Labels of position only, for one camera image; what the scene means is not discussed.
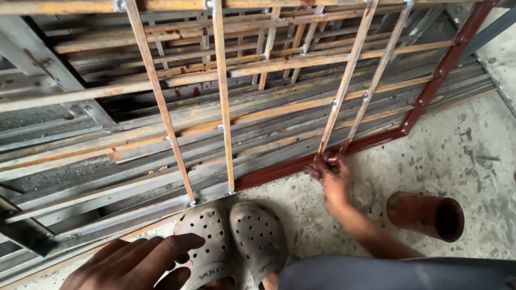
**red paint container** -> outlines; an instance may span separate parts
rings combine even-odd
[[[464,231],[464,212],[452,198],[398,191],[387,200],[387,216],[399,228],[449,243]]]

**red painted metal frame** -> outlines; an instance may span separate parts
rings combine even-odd
[[[473,5],[467,20],[455,35],[455,44],[450,46],[441,58],[433,73],[432,80],[424,85],[421,93],[413,104],[415,108],[407,113],[400,126],[352,141],[348,148],[346,148],[346,153],[352,154],[359,152],[408,135],[416,121],[425,111],[426,106],[436,94],[437,90],[441,87],[446,77],[448,77],[450,71],[457,64],[459,57],[462,55],[462,52],[469,41],[473,36],[475,36],[477,30],[480,28],[481,24],[497,2],[498,0],[486,0],[484,2],[477,2]],[[335,146],[328,148],[327,150],[337,152],[341,147],[345,146],[347,145]],[[316,153],[245,174],[236,180],[236,189],[239,191],[248,189],[300,172],[305,166],[310,164],[314,159],[315,154]]]

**paint-covered hand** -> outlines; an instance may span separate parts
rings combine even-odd
[[[190,269],[180,267],[159,281],[175,261],[186,263],[188,251],[204,245],[196,234],[153,237],[132,243],[117,239],[97,252],[71,273],[61,290],[179,290],[190,277]]]
[[[351,171],[343,154],[326,151],[316,155],[304,172],[322,183],[326,209],[333,216],[350,207]]]

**forearm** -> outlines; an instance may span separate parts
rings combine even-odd
[[[391,237],[377,224],[352,206],[343,206],[335,213],[343,228],[373,257],[380,259],[409,259],[424,257],[421,253]]]

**human hand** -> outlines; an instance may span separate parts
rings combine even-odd
[[[350,205],[351,171],[342,153],[316,155],[304,172],[322,183],[326,209],[335,217]]]
[[[190,277],[187,267],[172,271],[154,285],[174,268],[175,261],[186,263],[188,251],[204,243],[204,238],[193,233],[132,243],[117,239],[71,273],[60,290],[179,290]]]

